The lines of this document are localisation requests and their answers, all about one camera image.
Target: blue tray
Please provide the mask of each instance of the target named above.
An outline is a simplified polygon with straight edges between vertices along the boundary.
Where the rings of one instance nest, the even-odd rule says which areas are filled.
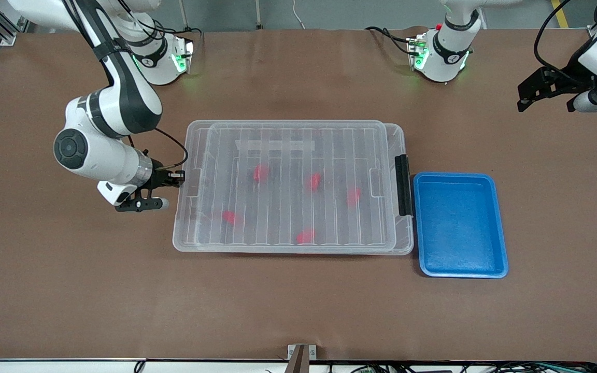
[[[498,279],[508,273],[494,181],[488,175],[414,177],[419,262],[427,276]]]

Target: gray floor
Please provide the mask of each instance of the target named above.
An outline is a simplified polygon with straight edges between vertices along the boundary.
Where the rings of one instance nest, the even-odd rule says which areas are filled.
[[[292,0],[259,0],[259,3],[264,28],[301,28],[292,12]],[[595,0],[570,2],[564,8],[568,25],[592,24],[595,3]],[[184,0],[184,6],[190,26],[204,32],[255,30],[255,0]],[[487,28],[539,28],[552,9],[550,0],[523,0],[514,7],[486,8],[484,19]],[[437,0],[296,0],[296,13],[306,28],[328,30],[433,26],[443,22],[445,14]],[[164,26],[184,28],[178,0],[164,0],[151,16]],[[559,25],[553,19],[549,26]]]

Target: white cable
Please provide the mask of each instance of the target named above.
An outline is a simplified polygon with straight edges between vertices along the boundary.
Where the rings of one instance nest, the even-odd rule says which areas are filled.
[[[301,24],[301,27],[305,30],[305,24],[303,24],[303,21],[301,21],[299,15],[296,14],[296,0],[292,0],[292,10],[294,10],[294,17],[296,17],[298,22]]]

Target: black handle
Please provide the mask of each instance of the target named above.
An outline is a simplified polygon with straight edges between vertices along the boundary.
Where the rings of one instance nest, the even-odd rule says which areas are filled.
[[[400,216],[411,214],[411,184],[409,182],[409,160],[406,154],[395,158],[395,178],[397,181],[397,202]]]

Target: metal bracket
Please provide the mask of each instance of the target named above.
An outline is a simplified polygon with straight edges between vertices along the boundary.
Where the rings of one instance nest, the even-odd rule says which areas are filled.
[[[427,54],[429,54],[429,51],[426,47],[427,42],[425,41],[425,35],[426,34],[421,34],[417,35],[415,38],[406,38],[407,52],[409,52],[409,68],[411,69],[411,71],[414,71],[416,69],[417,64],[422,68],[422,61],[426,59]],[[412,53],[418,53],[419,56],[416,57]]]
[[[310,361],[317,359],[317,345],[288,345],[287,358],[285,373],[308,373]]]
[[[257,13],[257,22],[255,24],[255,28],[261,30],[264,26],[261,24],[261,14],[259,12],[259,0],[255,0],[255,12]]]
[[[13,33],[11,39],[2,39],[2,42],[0,42],[0,46],[12,47],[13,45],[15,45],[15,39],[17,39],[17,33]]]
[[[294,354],[294,350],[296,350],[296,346],[306,346],[308,348],[308,357],[309,360],[317,360],[317,345],[306,345],[306,344],[296,344],[296,345],[287,345],[287,359],[292,359],[292,355]]]

